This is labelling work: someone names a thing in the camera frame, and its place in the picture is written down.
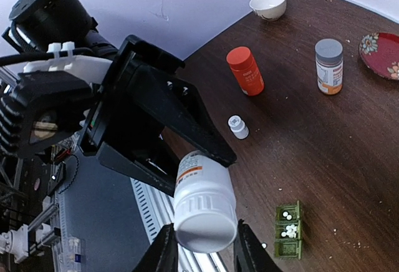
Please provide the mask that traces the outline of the green pill organizer box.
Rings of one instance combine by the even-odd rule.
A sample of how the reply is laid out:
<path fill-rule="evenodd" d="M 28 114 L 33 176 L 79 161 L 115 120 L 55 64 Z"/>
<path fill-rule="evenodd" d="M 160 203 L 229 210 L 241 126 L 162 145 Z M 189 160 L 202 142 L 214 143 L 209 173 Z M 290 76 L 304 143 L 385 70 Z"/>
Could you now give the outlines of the green pill organizer box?
<path fill-rule="evenodd" d="M 302 259 L 303 229 L 301 202 L 276 208 L 274 256 L 281 259 Z"/>

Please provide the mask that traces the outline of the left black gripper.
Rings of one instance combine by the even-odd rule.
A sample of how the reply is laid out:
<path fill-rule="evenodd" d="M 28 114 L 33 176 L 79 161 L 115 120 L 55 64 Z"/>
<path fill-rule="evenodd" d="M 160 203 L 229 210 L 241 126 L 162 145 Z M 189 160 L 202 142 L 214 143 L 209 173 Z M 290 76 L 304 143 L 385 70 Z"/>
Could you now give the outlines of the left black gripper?
<path fill-rule="evenodd" d="M 178 158 L 161 138 L 164 126 L 226 168 L 237 160 L 197 88 L 173 76 L 182 60 L 134 35 L 106 57 L 112 64 L 79 141 L 84 155 L 171 197 Z"/>

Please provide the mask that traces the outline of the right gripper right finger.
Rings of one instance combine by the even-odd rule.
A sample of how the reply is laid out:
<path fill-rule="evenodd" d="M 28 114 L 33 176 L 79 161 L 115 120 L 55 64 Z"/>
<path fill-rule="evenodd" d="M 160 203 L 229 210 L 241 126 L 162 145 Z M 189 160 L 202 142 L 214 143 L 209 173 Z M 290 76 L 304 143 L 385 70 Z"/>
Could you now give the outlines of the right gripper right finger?
<path fill-rule="evenodd" d="M 238 272 L 282 272 L 262 247 L 251 227 L 240 219 L 233 244 L 234 270 Z"/>

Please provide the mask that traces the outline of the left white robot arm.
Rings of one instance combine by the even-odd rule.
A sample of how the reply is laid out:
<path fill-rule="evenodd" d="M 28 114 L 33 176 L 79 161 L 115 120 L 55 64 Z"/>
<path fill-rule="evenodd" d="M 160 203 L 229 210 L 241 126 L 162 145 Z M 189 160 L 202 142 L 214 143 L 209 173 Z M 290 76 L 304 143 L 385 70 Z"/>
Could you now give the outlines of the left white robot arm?
<path fill-rule="evenodd" d="M 17 54 L 1 65 L 25 68 L 1 97 L 2 154 L 32 158 L 79 132 L 84 155 L 168 195 L 179 161 L 164 128 L 223 167 L 236 161 L 197 88 L 175 77 L 179 58 L 133 35 L 116 48 L 79 0 L 18 0 L 9 18 Z"/>

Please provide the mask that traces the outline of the white labelled pill bottle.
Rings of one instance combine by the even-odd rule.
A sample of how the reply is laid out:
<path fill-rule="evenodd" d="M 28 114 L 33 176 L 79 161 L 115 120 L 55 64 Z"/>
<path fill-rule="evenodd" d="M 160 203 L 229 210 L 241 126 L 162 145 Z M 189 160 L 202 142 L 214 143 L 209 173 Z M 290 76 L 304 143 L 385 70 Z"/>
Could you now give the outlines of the white labelled pill bottle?
<path fill-rule="evenodd" d="M 227 248 L 238 232 L 236 197 L 229 170 L 199 150 L 179 164 L 173 197 L 177 242 L 195 253 Z"/>

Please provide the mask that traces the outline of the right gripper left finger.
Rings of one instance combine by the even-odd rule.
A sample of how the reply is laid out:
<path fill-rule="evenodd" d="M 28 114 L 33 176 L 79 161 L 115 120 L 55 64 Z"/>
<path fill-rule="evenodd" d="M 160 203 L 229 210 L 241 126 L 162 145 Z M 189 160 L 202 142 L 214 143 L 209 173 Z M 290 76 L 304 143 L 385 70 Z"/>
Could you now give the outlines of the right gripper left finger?
<path fill-rule="evenodd" d="M 132 272 L 177 272 L 178 243 L 173 224 L 164 225 Z"/>

